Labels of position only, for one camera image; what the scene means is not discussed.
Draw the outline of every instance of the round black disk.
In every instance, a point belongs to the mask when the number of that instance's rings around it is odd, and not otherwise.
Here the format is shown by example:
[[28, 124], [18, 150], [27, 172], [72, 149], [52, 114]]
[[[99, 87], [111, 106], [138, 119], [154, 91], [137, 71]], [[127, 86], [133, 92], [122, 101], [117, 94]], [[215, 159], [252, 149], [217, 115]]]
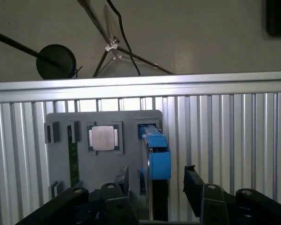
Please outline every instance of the round black disk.
[[68, 79], [74, 76], [76, 58], [70, 49], [63, 45], [48, 45], [43, 48], [40, 55], [56, 62], [55, 65], [37, 58], [37, 71], [44, 80]]

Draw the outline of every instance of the white wall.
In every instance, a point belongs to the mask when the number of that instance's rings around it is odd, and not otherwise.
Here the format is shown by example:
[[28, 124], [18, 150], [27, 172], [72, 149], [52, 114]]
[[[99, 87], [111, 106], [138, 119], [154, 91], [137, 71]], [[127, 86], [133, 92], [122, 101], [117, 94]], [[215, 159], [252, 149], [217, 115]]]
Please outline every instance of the white wall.
[[[177, 74], [281, 70], [281, 39], [267, 38], [261, 1], [113, 0], [134, 53]], [[106, 2], [91, 2], [103, 19]], [[92, 77], [105, 47], [76, 0], [0, 0], [0, 32], [37, 51], [67, 46], [83, 66], [80, 78]], [[144, 66], [141, 71], [161, 73]], [[126, 62], [104, 74], [133, 75]], [[0, 43], [0, 82], [40, 79], [33, 57]]]

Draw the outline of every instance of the black wire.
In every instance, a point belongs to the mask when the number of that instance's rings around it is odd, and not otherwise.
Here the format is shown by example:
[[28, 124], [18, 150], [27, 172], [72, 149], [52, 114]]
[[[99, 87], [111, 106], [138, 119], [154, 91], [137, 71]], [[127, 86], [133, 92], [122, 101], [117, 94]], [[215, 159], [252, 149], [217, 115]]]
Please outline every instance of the black wire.
[[114, 13], [117, 14], [117, 16], [118, 16], [118, 22], [119, 22], [119, 25], [120, 25], [121, 34], [123, 36], [125, 44], [127, 45], [128, 50], [129, 50], [129, 56], [130, 56], [131, 62], [133, 63], [135, 69], [137, 70], [137, 73], [140, 76], [141, 75], [140, 70], [138, 69], [138, 67], [137, 67], [137, 65], [136, 65], [136, 63], [135, 63], [135, 61], [134, 61], [134, 59], [132, 57], [132, 50], [130, 48], [130, 45], [129, 45], [129, 43], [127, 41], [127, 38], [125, 36], [125, 33], [124, 33], [124, 28], [123, 28], [123, 23], [122, 23], [122, 16], [121, 16], [120, 12], [114, 7], [114, 5], [111, 2], [111, 0], [106, 0], [106, 1], [109, 4], [109, 6], [111, 7], [111, 9], [114, 11]]

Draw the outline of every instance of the blue clip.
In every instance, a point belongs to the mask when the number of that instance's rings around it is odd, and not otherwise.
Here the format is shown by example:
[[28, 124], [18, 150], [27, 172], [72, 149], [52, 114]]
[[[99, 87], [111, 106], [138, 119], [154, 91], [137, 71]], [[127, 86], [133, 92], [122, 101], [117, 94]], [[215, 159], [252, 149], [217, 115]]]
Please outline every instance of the blue clip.
[[170, 149], [166, 138], [159, 130], [151, 124], [140, 125], [139, 136], [146, 140], [149, 148], [164, 148], [163, 152], [150, 152], [150, 174], [151, 180], [169, 180], [171, 177]]

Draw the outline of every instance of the tripod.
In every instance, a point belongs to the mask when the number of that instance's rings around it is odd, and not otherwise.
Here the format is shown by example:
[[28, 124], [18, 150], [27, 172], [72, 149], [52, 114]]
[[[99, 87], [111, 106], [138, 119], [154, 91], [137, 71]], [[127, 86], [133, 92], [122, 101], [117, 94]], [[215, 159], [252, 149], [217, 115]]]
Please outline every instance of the tripod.
[[[129, 52], [128, 50], [118, 46], [119, 44], [119, 39], [117, 37], [109, 37], [106, 33], [106, 31], [104, 30], [103, 26], [101, 25], [94, 9], [92, 8], [91, 4], [90, 4], [90, 1], [89, 0], [77, 0], [80, 5], [84, 8], [84, 10], [86, 11], [86, 13], [88, 14], [89, 18], [92, 20], [93, 24], [96, 26], [96, 28], [98, 29], [99, 33], [102, 35], [104, 41], [107, 43], [107, 46], [105, 47], [104, 49], [104, 53], [99, 61], [99, 64], [97, 65], [96, 67], [96, 70], [95, 70], [95, 73], [93, 75], [93, 77], [98, 77], [98, 75], [103, 71], [104, 68], [106, 67], [110, 67], [112, 65], [112, 63], [115, 62], [115, 60], [117, 59], [124, 59], [126, 56], [124, 55], [120, 55], [118, 54], [118, 52], [122, 52], [124, 54], [127, 54], [130, 56], [130, 58], [135, 58], [141, 62], [144, 62], [154, 68], [157, 68], [167, 74], [173, 74], [171, 71], [169, 70], [166, 70], [164, 69], [163, 67], [155, 64], [155, 63], [152, 63], [136, 54], [133, 54], [131, 52]], [[105, 17], [105, 20], [106, 20], [106, 24], [108, 24], [108, 18], [107, 16]], [[112, 52], [114, 54], [113, 58], [107, 62], [103, 68], [102, 65], [106, 59], [106, 56], [109, 52]]]

